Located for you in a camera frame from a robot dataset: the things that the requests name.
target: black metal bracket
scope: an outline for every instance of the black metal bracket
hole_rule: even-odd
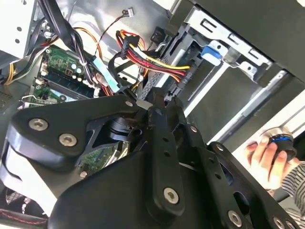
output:
[[[26,158],[54,170],[69,171],[83,153],[107,146],[101,146],[105,142],[96,146],[94,143],[108,121],[117,117],[133,118],[139,110],[124,95],[25,109],[13,116],[7,140]],[[32,129],[29,123],[35,118],[44,120],[47,128],[43,131]],[[74,136],[77,143],[71,147],[64,146],[59,141],[62,134]]]
[[[223,145],[207,147],[177,98],[166,108],[160,89],[149,98],[147,110],[118,95],[29,108],[13,117],[7,145],[52,177],[74,168],[84,153],[119,140],[132,145],[128,156],[67,189],[49,228],[275,229],[275,219],[298,228]],[[30,127],[34,118],[47,128]],[[63,145],[62,134],[73,135],[76,144]]]

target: gray metal panel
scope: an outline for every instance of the gray metal panel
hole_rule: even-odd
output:
[[[259,88],[239,69],[229,68],[191,112],[202,138],[208,142]]]
[[[290,75],[290,77],[281,83],[278,92],[266,101],[244,125],[223,142],[225,147],[233,152],[304,89],[305,84],[296,77]]]
[[[305,9],[296,0],[196,0],[205,10],[301,80]]]

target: red stitching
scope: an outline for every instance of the red stitching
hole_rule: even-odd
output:
[[[20,219],[20,218],[14,217],[14,216],[10,216],[10,215],[4,213],[3,211],[0,211],[0,213],[7,218],[14,219],[16,221],[19,221],[21,223],[26,223],[26,224],[39,225],[39,224],[45,224],[47,222],[47,220],[43,220],[43,221],[39,221],[39,222],[25,221],[23,219]]]

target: small connector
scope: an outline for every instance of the small connector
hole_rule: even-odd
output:
[[[133,7],[130,7],[127,9],[128,15],[130,18],[134,17],[134,11],[133,11]]]
[[[137,48],[139,41],[140,41],[140,37],[139,36],[128,36],[128,37],[125,37],[124,43],[123,43],[123,46],[122,46],[122,50],[121,50],[121,58],[123,60],[126,59],[126,56],[127,56],[127,53],[128,53],[128,49],[129,49],[129,45],[132,44],[135,48]]]
[[[151,36],[151,41],[154,42],[156,45],[159,45],[161,42],[164,41],[165,37],[166,37],[166,34],[165,34],[164,29],[157,26],[154,29],[154,32]]]

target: green circuit board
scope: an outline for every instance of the green circuit board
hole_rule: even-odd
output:
[[[90,176],[105,167],[114,150],[114,147],[95,150],[81,159],[80,167],[86,165],[86,171]]]
[[[79,60],[67,54],[63,49],[51,46],[46,52],[46,57],[48,67],[56,69],[67,76],[74,74],[84,75],[84,69]]]

